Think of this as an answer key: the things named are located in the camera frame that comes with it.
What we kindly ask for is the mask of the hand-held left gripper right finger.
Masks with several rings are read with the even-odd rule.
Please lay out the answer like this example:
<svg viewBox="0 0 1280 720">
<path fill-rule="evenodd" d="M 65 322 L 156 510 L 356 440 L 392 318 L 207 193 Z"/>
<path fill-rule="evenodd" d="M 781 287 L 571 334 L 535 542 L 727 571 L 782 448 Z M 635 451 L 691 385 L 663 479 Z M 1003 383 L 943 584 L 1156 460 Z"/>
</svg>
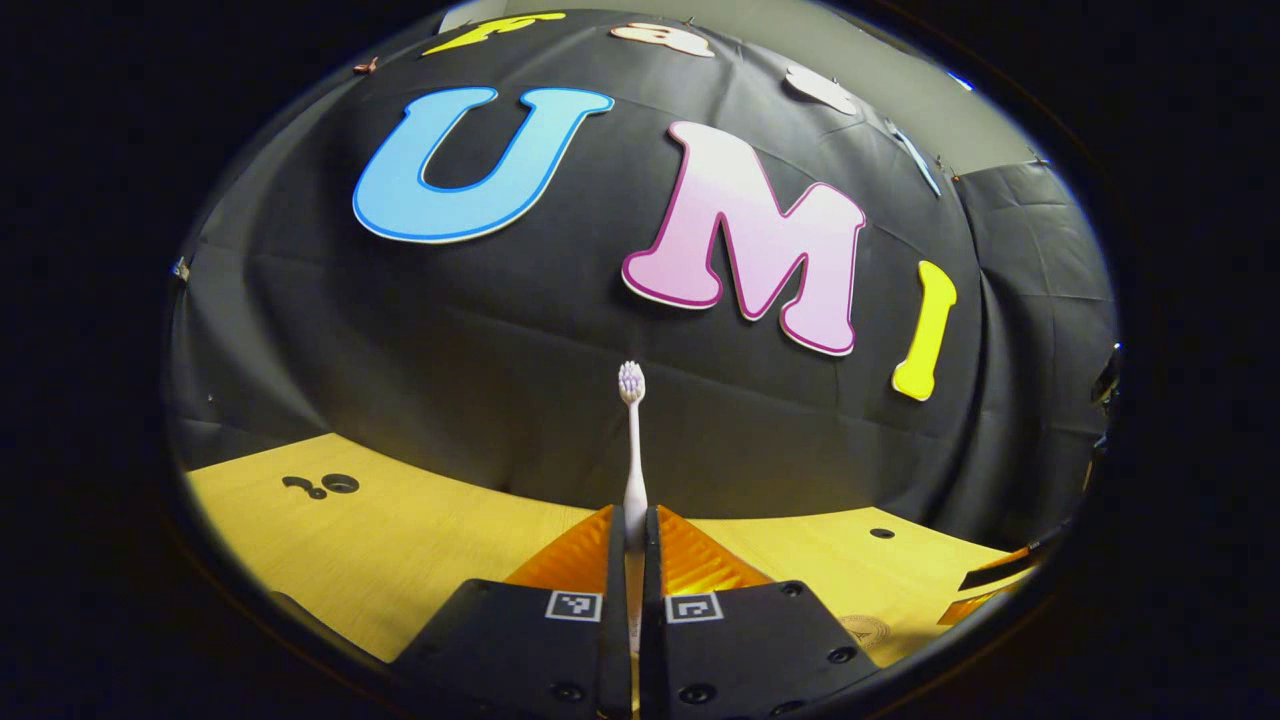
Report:
<svg viewBox="0 0 1280 720">
<path fill-rule="evenodd" d="M 644 719 L 803 719 L 879 671 L 806 583 L 758 571 L 678 514 L 646 515 Z"/>
</svg>

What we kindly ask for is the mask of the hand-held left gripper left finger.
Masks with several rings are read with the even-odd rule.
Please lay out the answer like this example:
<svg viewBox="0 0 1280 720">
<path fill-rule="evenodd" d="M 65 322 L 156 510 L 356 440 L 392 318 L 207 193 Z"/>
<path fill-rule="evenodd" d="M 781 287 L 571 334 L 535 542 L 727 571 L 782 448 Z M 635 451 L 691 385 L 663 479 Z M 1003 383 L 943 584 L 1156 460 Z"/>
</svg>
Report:
<svg viewBox="0 0 1280 720">
<path fill-rule="evenodd" d="M 424 719 L 627 719 L 625 530 L 611 505 L 502 582 L 470 579 L 392 661 Z"/>
</svg>

